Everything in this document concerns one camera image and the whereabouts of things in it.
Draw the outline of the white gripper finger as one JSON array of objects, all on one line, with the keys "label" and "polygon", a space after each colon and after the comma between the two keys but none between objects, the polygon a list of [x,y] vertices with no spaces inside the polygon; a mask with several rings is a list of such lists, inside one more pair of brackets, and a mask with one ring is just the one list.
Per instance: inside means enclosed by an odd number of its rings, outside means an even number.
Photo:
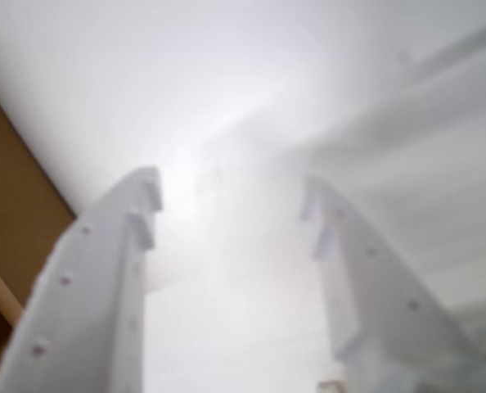
[{"label": "white gripper finger", "polygon": [[486,392],[486,350],[438,302],[351,202],[305,181],[322,219],[322,267],[334,358],[351,392]]},{"label": "white gripper finger", "polygon": [[135,169],[60,236],[0,362],[0,392],[139,392],[160,173]]}]

